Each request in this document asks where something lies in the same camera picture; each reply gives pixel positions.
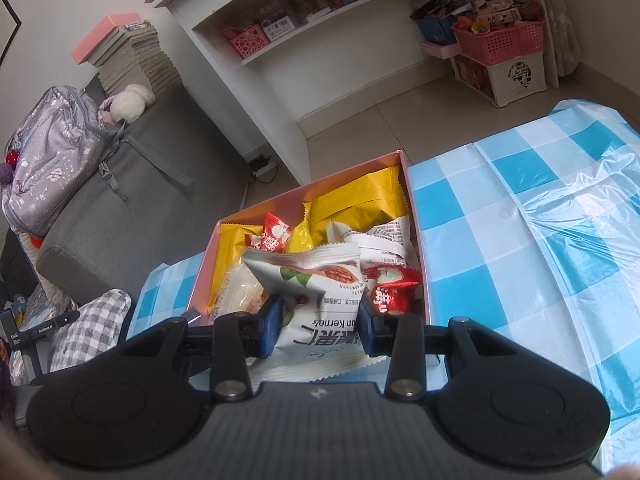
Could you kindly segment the clear white wafer packet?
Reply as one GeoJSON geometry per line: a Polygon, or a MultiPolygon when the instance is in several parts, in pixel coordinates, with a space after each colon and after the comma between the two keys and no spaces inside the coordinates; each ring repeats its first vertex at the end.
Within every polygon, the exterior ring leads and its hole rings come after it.
{"type": "Polygon", "coordinates": [[[245,263],[232,266],[216,300],[217,316],[247,312],[257,313],[264,302],[264,288],[245,263]]]}

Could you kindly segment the white pecan kernels packet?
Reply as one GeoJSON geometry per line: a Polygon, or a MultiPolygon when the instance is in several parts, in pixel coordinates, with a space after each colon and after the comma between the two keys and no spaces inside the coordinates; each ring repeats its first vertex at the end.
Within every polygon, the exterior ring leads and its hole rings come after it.
{"type": "Polygon", "coordinates": [[[265,292],[283,300],[274,348],[250,366],[253,386],[314,382],[373,362],[356,330],[366,291],[357,244],[326,244],[292,254],[249,249],[242,261],[265,292]]]}

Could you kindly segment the yellow noodle snack packet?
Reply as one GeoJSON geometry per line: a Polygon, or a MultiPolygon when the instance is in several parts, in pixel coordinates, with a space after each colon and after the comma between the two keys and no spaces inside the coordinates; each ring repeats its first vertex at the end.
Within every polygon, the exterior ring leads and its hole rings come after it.
{"type": "Polygon", "coordinates": [[[314,240],[312,239],[309,214],[311,210],[311,202],[303,203],[304,214],[303,220],[292,229],[286,252],[288,254],[296,254],[296,252],[308,252],[314,248],[314,240]]]}

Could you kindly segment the red white candy packet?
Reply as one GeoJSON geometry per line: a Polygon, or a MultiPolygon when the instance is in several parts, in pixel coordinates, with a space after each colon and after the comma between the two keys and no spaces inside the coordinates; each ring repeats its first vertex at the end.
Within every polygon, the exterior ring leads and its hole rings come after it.
{"type": "Polygon", "coordinates": [[[408,266],[378,264],[363,270],[367,294],[380,313],[410,311],[421,273],[408,266]]]}

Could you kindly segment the large yellow snack packet left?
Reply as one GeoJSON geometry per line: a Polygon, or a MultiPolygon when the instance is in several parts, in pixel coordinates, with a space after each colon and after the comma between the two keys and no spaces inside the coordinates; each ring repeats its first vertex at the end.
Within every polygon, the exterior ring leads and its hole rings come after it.
{"type": "Polygon", "coordinates": [[[207,299],[207,313],[212,314],[227,272],[238,263],[247,248],[247,239],[261,236],[262,226],[223,223],[219,230],[218,249],[207,299]]]}

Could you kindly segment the large yellow snack packet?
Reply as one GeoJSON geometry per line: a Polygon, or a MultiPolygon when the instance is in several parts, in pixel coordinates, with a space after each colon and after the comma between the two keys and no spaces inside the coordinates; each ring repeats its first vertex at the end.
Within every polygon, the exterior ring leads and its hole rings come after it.
{"type": "Polygon", "coordinates": [[[207,299],[207,313],[212,314],[227,272],[238,263],[247,248],[247,239],[261,236],[262,226],[223,223],[219,230],[218,249],[207,299]]]}
{"type": "Polygon", "coordinates": [[[399,166],[369,172],[311,200],[309,224],[314,247],[328,241],[326,226],[331,221],[366,232],[372,226],[408,216],[409,203],[399,174],[399,166]]]}

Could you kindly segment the white beige snack packet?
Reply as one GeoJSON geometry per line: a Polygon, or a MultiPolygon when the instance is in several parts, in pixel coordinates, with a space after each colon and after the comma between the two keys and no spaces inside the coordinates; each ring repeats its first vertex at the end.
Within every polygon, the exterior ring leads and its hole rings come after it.
{"type": "Polygon", "coordinates": [[[410,218],[402,216],[387,223],[372,226],[367,232],[356,231],[346,223],[331,221],[326,226],[329,243],[350,243],[360,248],[363,268],[391,264],[419,267],[416,250],[410,240],[410,218]]]}

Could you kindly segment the red candy packet in box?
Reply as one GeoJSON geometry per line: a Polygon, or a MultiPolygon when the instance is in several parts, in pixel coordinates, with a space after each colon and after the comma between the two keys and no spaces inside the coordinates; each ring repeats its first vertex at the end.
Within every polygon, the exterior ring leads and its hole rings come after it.
{"type": "Polygon", "coordinates": [[[275,214],[265,214],[262,234],[247,235],[245,245],[249,248],[264,250],[265,252],[284,252],[288,247],[293,228],[275,214]]]}

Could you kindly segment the pink and silver cardboard box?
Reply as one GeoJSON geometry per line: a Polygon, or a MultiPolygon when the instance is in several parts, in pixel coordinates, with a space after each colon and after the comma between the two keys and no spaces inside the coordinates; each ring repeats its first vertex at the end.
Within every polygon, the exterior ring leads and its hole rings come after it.
{"type": "Polygon", "coordinates": [[[265,218],[270,214],[292,229],[286,252],[308,252],[329,243],[331,237],[326,229],[333,222],[367,233],[379,224],[407,217],[414,249],[405,265],[424,272],[408,169],[405,153],[393,152],[222,219],[208,243],[189,306],[198,310],[207,324],[213,322],[216,301],[228,271],[240,262],[250,247],[250,239],[266,232],[265,218]]]}

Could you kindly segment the grey white checkered cushion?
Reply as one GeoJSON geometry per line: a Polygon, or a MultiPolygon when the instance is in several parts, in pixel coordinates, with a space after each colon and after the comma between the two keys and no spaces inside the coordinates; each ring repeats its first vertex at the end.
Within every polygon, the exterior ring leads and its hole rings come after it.
{"type": "Polygon", "coordinates": [[[130,307],[130,296],[117,288],[80,307],[78,319],[52,339],[49,372],[84,364],[114,348],[130,307]]]}

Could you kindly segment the large yellow snack packet right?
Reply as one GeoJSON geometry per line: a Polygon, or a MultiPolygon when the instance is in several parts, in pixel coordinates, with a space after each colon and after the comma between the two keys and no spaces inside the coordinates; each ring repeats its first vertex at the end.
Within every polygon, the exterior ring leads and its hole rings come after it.
{"type": "Polygon", "coordinates": [[[326,226],[331,221],[366,232],[372,226],[408,216],[409,203],[399,174],[399,166],[369,172],[311,200],[309,224],[314,247],[328,241],[326,226]]]}

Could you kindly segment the blue white checkered tablecloth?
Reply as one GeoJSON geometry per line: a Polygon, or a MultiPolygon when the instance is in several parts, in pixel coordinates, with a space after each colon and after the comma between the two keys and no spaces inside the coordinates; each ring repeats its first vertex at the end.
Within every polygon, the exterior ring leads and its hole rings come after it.
{"type": "Polygon", "coordinates": [[[593,383],[590,477],[639,461],[639,138],[612,108],[546,116],[413,165],[428,313],[466,315],[593,383]]]}

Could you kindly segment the grey sofa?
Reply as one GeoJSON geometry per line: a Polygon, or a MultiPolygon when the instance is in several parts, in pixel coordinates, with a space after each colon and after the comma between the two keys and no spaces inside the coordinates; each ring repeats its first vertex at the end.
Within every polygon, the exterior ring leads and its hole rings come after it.
{"type": "Polygon", "coordinates": [[[32,265],[56,290],[84,304],[109,289],[137,297],[163,263],[201,252],[218,220],[243,205],[250,168],[185,88],[162,94],[126,128],[140,144],[193,179],[183,188],[125,144],[107,165],[124,202],[91,176],[38,240],[32,265]]]}

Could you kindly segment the white plush toy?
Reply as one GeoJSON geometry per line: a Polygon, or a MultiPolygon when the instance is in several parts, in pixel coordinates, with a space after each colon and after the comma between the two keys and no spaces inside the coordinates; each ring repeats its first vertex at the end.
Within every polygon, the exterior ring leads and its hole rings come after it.
{"type": "Polygon", "coordinates": [[[113,96],[108,104],[108,111],[114,122],[132,124],[155,102],[156,96],[151,89],[143,84],[128,84],[124,90],[113,96]]]}

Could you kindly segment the silver grey backpack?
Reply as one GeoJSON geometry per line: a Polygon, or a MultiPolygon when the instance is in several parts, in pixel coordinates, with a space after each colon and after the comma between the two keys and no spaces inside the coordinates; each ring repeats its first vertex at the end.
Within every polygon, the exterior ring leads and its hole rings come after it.
{"type": "Polygon", "coordinates": [[[127,144],[160,173],[183,188],[193,179],[130,134],[131,124],[114,122],[108,104],[71,86],[52,87],[25,117],[6,144],[1,170],[1,210],[9,228],[43,238],[86,183],[98,174],[121,200],[128,194],[107,161],[127,144]]]}

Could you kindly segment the white storage box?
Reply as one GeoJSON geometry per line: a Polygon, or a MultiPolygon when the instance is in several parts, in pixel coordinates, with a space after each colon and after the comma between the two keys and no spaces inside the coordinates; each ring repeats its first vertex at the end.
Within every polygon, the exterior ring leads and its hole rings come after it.
{"type": "Polygon", "coordinates": [[[541,52],[511,58],[496,65],[485,65],[458,54],[451,59],[451,65],[457,81],[480,93],[494,107],[505,107],[548,89],[541,52]]]}

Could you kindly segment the small pink shelf basket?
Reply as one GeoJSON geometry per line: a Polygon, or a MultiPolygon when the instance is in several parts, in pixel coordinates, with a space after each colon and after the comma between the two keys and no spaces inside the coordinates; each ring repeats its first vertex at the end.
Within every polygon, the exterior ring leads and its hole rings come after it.
{"type": "Polygon", "coordinates": [[[269,38],[259,24],[250,25],[242,30],[224,27],[220,32],[232,48],[241,55],[241,58],[249,58],[270,44],[269,38]]]}

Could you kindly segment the white bookshelf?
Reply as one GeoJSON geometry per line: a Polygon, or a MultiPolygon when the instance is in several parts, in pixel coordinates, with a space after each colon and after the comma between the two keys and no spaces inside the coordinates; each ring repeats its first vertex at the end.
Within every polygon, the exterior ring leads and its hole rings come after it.
{"type": "Polygon", "coordinates": [[[357,0],[243,58],[224,27],[286,0],[158,0],[186,32],[298,183],[308,140],[363,110],[450,75],[426,55],[410,14],[418,0],[357,0]]]}

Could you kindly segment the stack of books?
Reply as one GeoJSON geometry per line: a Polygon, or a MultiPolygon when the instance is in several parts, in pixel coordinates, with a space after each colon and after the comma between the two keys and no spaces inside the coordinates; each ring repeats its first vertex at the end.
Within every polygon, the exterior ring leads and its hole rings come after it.
{"type": "Polygon", "coordinates": [[[156,96],[182,85],[178,70],[160,46],[156,28],[137,13],[104,16],[74,47],[72,59],[96,69],[108,96],[130,84],[141,84],[156,96]]]}

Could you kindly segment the blue storage bin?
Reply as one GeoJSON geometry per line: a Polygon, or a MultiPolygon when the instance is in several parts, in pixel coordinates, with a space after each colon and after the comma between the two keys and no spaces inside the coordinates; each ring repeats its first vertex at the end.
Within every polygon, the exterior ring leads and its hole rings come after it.
{"type": "Polygon", "coordinates": [[[452,26],[457,23],[457,17],[452,14],[442,18],[419,18],[416,20],[424,39],[438,46],[450,46],[457,42],[452,26]]]}

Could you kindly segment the pink plastic basket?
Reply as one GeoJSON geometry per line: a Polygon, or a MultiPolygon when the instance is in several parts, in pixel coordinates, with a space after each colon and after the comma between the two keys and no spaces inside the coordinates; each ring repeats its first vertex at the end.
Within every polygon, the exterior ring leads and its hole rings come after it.
{"type": "Polygon", "coordinates": [[[474,34],[457,26],[452,31],[462,54],[491,66],[543,51],[546,48],[544,26],[544,21],[517,22],[513,26],[484,34],[474,34]]]}

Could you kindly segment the lace curtain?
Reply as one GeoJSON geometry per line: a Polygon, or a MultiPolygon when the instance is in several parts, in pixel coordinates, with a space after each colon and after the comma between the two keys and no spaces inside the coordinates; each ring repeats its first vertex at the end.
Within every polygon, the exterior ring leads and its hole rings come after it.
{"type": "Polygon", "coordinates": [[[556,69],[560,77],[570,76],[582,60],[582,50],[566,0],[544,0],[550,26],[556,69]]]}

